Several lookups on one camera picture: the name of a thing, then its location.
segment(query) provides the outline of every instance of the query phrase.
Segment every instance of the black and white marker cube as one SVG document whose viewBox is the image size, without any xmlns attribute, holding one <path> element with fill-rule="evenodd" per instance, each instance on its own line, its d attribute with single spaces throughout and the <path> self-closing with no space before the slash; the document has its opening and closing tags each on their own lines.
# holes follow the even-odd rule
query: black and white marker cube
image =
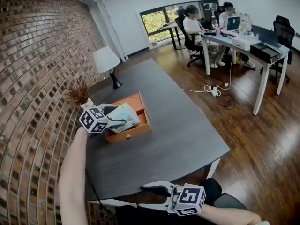
<svg viewBox="0 0 300 225">
<path fill-rule="evenodd" d="M 174 211 L 179 216 L 200 213 L 205 201 L 204 187 L 185 184 L 176 202 Z"/>
<path fill-rule="evenodd" d="M 79 121 L 88 133 L 102 133 L 109 123 L 107 117 L 96 106 L 85 108 Z"/>
</svg>

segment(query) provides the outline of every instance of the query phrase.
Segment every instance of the black lamp base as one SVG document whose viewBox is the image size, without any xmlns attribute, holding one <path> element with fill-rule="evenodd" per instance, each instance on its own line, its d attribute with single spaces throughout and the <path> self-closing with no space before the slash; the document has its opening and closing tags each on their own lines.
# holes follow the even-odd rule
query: black lamp base
<svg viewBox="0 0 300 225">
<path fill-rule="evenodd" d="M 109 75 L 110 75 L 111 78 L 112 78 L 112 81 L 113 81 L 113 88 L 114 88 L 114 89 L 117 89 L 117 88 L 119 88 L 120 86 L 123 85 L 123 83 L 120 82 L 120 81 L 116 78 L 116 76 L 115 76 L 114 73 L 110 73 Z"/>
</svg>

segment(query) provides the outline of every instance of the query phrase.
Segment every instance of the window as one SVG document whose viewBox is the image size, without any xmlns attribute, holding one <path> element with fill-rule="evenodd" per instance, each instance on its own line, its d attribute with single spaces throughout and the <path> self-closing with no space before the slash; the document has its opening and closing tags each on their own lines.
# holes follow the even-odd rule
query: window
<svg viewBox="0 0 300 225">
<path fill-rule="evenodd" d="M 194 1 L 173 4 L 166 7 L 158 7 L 145 12 L 140 13 L 145 29 L 147 31 L 149 41 L 157 43 L 171 37 L 169 29 L 163 29 L 163 26 L 169 22 L 175 21 L 178 17 L 179 10 L 185 10 L 187 6 L 194 5 L 199 9 L 199 20 L 205 19 L 206 10 L 212 11 L 212 20 L 214 23 L 215 16 L 214 12 L 217 10 L 218 1 Z"/>
<path fill-rule="evenodd" d="M 160 7 L 152 9 L 140 13 L 140 15 L 151 43 L 159 42 L 171 37 L 169 30 L 161 29 L 168 22 L 165 8 Z"/>
</svg>

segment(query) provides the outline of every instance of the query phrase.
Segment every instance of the white lampshade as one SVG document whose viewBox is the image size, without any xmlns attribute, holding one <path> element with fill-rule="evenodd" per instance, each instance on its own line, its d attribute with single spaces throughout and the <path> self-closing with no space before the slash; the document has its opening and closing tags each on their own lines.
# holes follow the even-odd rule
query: white lampshade
<svg viewBox="0 0 300 225">
<path fill-rule="evenodd" d="M 109 46 L 100 48 L 93 53 L 97 71 L 106 72 L 120 63 L 120 59 Z"/>
</svg>

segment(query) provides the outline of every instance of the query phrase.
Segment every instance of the window frame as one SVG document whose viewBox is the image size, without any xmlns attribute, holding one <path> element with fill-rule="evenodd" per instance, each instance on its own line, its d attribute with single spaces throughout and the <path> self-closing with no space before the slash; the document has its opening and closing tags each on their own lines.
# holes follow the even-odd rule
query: window frame
<svg viewBox="0 0 300 225">
<path fill-rule="evenodd" d="M 165 20 L 166 20 L 166 24 L 167 24 L 167 23 L 170 22 L 170 19 L 169 19 L 168 13 L 166 11 L 166 7 L 174 6 L 174 5 L 180 5 L 180 4 L 185 4 L 185 3 L 193 3 L 193 2 L 197 2 L 199 4 L 199 8 L 200 8 L 200 12 L 201 12 L 201 16 L 202 17 L 204 17 L 203 16 L 203 11 L 202 11 L 202 7 L 204 9 L 204 3 L 217 3 L 217 6 L 219 6 L 219 0 L 197 0 L 197 1 L 188 1 L 188 2 L 174 3 L 174 4 L 165 5 L 165 6 L 162 6 L 162 7 L 157 7 L 157 8 L 153 8 L 153 9 L 147 10 L 147 11 L 140 12 L 139 14 L 140 14 L 141 20 L 142 20 L 142 22 L 144 24 L 147 36 L 150 37 L 152 35 L 155 35 L 155 34 L 158 34 L 158 33 L 161 33 L 161 32 L 165 32 L 165 31 L 170 31 L 170 35 L 172 36 L 171 33 L 173 33 L 173 30 L 172 29 L 158 29 L 157 31 L 149 33 L 147 31 L 145 22 L 143 20 L 143 15 L 147 15 L 147 14 L 150 14 L 150 13 L 155 13 L 155 12 L 163 11 L 164 16 L 165 16 Z"/>
</svg>

